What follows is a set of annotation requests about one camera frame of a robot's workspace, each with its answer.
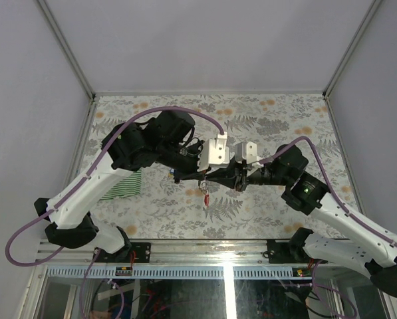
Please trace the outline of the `red handled metal key tool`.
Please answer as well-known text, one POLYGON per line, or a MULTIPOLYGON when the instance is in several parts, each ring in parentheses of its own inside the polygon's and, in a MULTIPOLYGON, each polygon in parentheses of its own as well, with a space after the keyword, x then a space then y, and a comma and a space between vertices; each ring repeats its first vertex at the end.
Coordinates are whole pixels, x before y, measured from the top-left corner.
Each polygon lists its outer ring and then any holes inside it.
POLYGON ((203 202, 206 208, 209 207, 209 186, 206 180, 199 183, 199 189, 203 194, 203 202))

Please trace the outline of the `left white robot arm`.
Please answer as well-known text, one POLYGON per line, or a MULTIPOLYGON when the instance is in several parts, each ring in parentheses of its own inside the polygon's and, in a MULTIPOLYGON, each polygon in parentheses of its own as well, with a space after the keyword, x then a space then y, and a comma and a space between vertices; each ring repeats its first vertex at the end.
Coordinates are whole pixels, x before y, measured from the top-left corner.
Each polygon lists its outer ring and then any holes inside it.
POLYGON ((38 215, 49 221, 48 241, 67 249, 94 245, 116 262, 126 261, 131 246, 124 230, 100 222, 90 210, 116 184, 154 163, 182 173, 197 172, 197 159, 180 154, 181 142, 194 130, 193 116, 223 132, 217 120, 177 106, 149 109, 114 127, 91 164, 65 189, 51 199, 35 201, 38 215))

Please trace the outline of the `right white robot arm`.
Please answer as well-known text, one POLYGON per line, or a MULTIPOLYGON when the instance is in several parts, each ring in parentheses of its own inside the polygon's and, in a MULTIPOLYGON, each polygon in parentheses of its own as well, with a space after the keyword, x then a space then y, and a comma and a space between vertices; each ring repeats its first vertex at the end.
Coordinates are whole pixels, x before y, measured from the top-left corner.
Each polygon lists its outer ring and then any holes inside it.
POLYGON ((198 167, 201 171, 214 168, 215 172, 205 179, 237 191, 248 185, 283 186, 281 197, 290 208, 326 223, 349 239, 344 243, 301 227, 287 243, 294 261, 314 259, 345 266, 397 298, 397 234, 343 202, 327 180, 321 181, 306 172, 308 162, 293 144, 279 147, 273 159, 262 159, 257 156, 253 142, 238 144, 234 158, 230 159, 229 148, 210 139, 204 144, 198 167))

